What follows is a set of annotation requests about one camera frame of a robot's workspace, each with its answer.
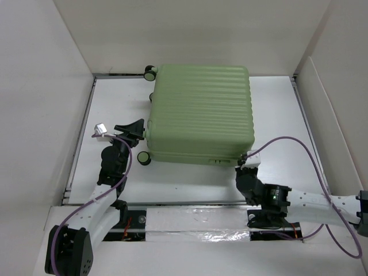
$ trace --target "ribbed suitcase shell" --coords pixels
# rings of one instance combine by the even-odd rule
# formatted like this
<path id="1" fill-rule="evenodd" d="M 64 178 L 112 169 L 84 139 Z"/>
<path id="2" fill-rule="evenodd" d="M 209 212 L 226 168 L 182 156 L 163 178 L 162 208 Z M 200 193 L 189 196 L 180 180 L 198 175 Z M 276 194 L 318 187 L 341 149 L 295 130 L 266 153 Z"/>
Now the ribbed suitcase shell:
<path id="1" fill-rule="evenodd" d="M 159 66 L 145 137 L 154 160 L 233 166 L 254 143 L 248 70 Z"/>

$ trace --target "wall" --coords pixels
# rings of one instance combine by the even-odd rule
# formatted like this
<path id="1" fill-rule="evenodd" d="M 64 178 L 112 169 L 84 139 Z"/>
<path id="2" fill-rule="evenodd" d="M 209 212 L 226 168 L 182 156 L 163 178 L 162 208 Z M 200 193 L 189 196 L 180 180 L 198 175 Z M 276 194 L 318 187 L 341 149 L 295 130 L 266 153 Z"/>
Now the wall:
<path id="1" fill-rule="evenodd" d="M 367 10 L 365 0 L 333 0 L 327 22 L 297 78 L 335 194 L 368 189 Z M 367 248 L 368 239 L 361 237 L 361 242 Z M 363 263 L 367 269 L 368 252 Z"/>
<path id="2" fill-rule="evenodd" d="M 292 75 L 329 0 L 54 0 L 92 72 L 241 64 Z"/>
<path id="3" fill-rule="evenodd" d="M 93 77 L 55 5 L 0 1 L 0 206 L 62 196 Z"/>

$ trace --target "purple cable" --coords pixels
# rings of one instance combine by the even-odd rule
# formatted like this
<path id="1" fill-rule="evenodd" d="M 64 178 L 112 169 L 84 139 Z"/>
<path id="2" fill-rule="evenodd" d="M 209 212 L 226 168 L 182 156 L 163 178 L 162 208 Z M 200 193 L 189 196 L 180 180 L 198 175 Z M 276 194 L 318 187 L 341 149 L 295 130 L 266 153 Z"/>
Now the purple cable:
<path id="1" fill-rule="evenodd" d="M 290 136 L 280 136 L 280 137 L 277 137 L 277 138 L 274 138 L 274 139 L 272 139 L 271 141 L 269 141 L 269 142 L 267 142 L 264 146 L 262 146 L 260 149 L 258 149 L 258 150 L 256 150 L 256 151 L 254 151 L 254 152 L 252 152 L 251 154 L 249 154 L 249 155 L 247 155 L 247 156 L 245 156 L 244 158 L 248 158 L 248 157 L 251 157 L 251 156 L 253 156 L 253 155 L 256 155 L 257 153 L 259 153 L 260 151 L 262 151 L 263 149 L 265 149 L 267 146 L 269 146 L 270 144 L 272 144 L 273 142 L 275 142 L 275 141 L 278 141 L 278 140 L 282 140 L 282 139 L 288 139 L 288 140 L 293 140 L 293 141 L 295 141 L 295 142 L 298 142 L 305 150 L 306 150 L 306 152 L 307 152 L 307 154 L 308 154 L 308 156 L 309 156 L 309 158 L 310 158 L 310 161 L 312 161 L 312 164 L 313 164 L 313 167 L 315 168 L 315 171 L 316 171 L 316 174 L 317 174 L 317 177 L 318 177 L 318 181 L 320 182 L 320 185 L 321 185 L 321 188 L 322 188 L 322 190 L 323 190 L 323 193 L 324 193 L 324 195 L 325 195 L 325 197 L 326 197 L 326 199 L 328 200 L 328 202 L 332 205 L 332 208 L 336 211 L 336 213 L 338 214 L 338 216 L 340 217 L 340 219 L 342 220 L 342 222 L 344 223 L 344 225 L 346 226 L 346 228 L 348 229 L 348 231 L 349 231 L 349 233 L 350 233 L 350 235 L 351 235 L 351 237 L 352 237 L 352 239 L 354 240 L 354 243 L 355 243 L 355 245 L 356 245 L 356 248 L 357 248 L 357 250 L 358 250 L 358 254 L 357 254 L 357 256 L 355 256 L 355 255 L 353 255 L 353 254 L 351 254 L 351 253 L 349 253 L 349 252 L 347 252 L 343 247 L 342 247 L 342 245 L 336 240 L 336 238 L 335 238 L 335 236 L 332 234 L 332 232 L 331 232 L 331 230 L 330 230 L 330 228 L 329 228 L 329 226 L 326 224 L 326 228 L 327 228 L 327 231 L 328 231 L 328 233 L 329 233 L 329 235 L 332 237 L 332 240 L 334 240 L 334 242 L 336 243 L 336 245 L 344 252 L 344 253 L 346 253 L 348 256 L 350 256 L 350 257 L 352 257 L 352 258 L 354 258 L 354 259 L 360 259 L 361 257 L 362 257 L 362 255 L 363 255 L 363 252 L 362 252 L 362 247 L 361 247 L 361 244 L 359 243 L 359 240 L 358 240 L 358 238 L 357 238 L 357 236 L 356 236 L 356 234 L 353 232 L 353 230 L 351 229 L 351 227 L 349 226 L 349 222 L 343 217 L 343 215 L 340 213 L 340 211 L 339 211 L 339 209 L 336 207 L 336 205 L 332 202 L 332 199 L 331 199 L 331 197 L 329 196 L 329 194 L 328 194 L 328 192 L 327 192 L 327 189 L 325 188 L 325 186 L 323 185 L 323 181 L 322 181 L 322 177 L 321 177 L 321 175 L 320 175 L 320 173 L 319 173 L 319 171 L 318 171 L 318 167 L 317 167 L 317 164 L 316 164 L 316 162 L 315 162 L 315 160 L 314 160 L 314 158 L 313 158 L 313 156 L 312 156 L 312 154 L 311 154 L 311 152 L 308 150 L 308 148 L 306 147 L 306 145 L 301 141 L 301 140 L 299 140 L 299 139 L 296 139 L 296 138 L 294 138 L 294 137 L 290 137 Z M 303 240 L 303 239 L 307 239 L 307 238 L 309 238 L 309 237 L 312 237 L 312 236 L 314 236 L 315 234 L 317 234 L 321 229 L 322 229 L 322 227 L 323 227 L 323 224 L 316 230 L 316 231 L 314 231 L 314 233 L 312 233 L 312 234 L 310 234 L 310 235 L 308 235 L 307 237 L 303 237 L 303 238 L 298 238 L 298 239 L 292 239 L 292 238 L 290 238 L 288 235 L 286 235 L 286 234 L 282 234 L 282 233 L 277 233 L 276 231 L 262 231 L 263 233 L 269 233 L 269 232 L 271 232 L 271 233 L 273 233 L 273 234 L 275 234 L 275 232 L 276 232 L 276 234 L 278 235 L 278 236 L 283 236 L 283 237 L 285 237 L 285 236 L 287 236 L 287 239 L 289 240 Z"/>
<path id="2" fill-rule="evenodd" d="M 101 137 L 102 135 L 92 135 L 92 137 Z M 128 164 L 128 168 L 124 174 L 124 176 L 121 178 L 121 180 L 119 182 L 117 182 L 115 184 L 115 186 L 113 186 L 111 189 L 109 189 L 108 191 L 104 192 L 103 194 L 99 195 L 98 197 L 96 197 L 94 200 L 99 200 L 100 198 L 106 196 L 107 194 L 109 194 L 111 191 L 115 190 L 116 188 L 118 188 L 123 181 L 125 181 L 125 179 L 127 178 L 127 175 L 129 173 L 129 171 L 131 170 L 132 167 L 132 160 L 133 160 L 133 153 L 132 153 L 132 149 L 130 148 L 130 146 L 123 140 L 120 139 L 119 137 L 116 136 L 112 136 L 112 135 L 105 135 L 104 137 L 108 137 L 108 138 L 112 138 L 115 140 L 118 140 L 122 143 L 124 143 L 128 149 L 129 149 L 129 164 Z M 75 209 L 69 216 L 67 216 L 62 223 L 60 223 L 60 225 L 58 226 L 58 228 L 56 229 L 56 232 L 53 236 L 52 239 L 52 243 L 51 243 L 51 266 L 52 266 L 52 270 L 55 273 L 56 276 L 60 276 L 58 269 L 56 268 L 56 262 L 55 262 L 55 246 L 56 246 L 56 238 L 58 237 L 61 228 L 66 224 L 66 222 L 72 217 L 74 216 L 76 213 L 78 213 L 80 210 L 84 209 L 85 207 L 91 205 L 94 200 L 90 200 L 87 203 L 83 204 L 82 206 L 78 207 L 77 209 Z"/>

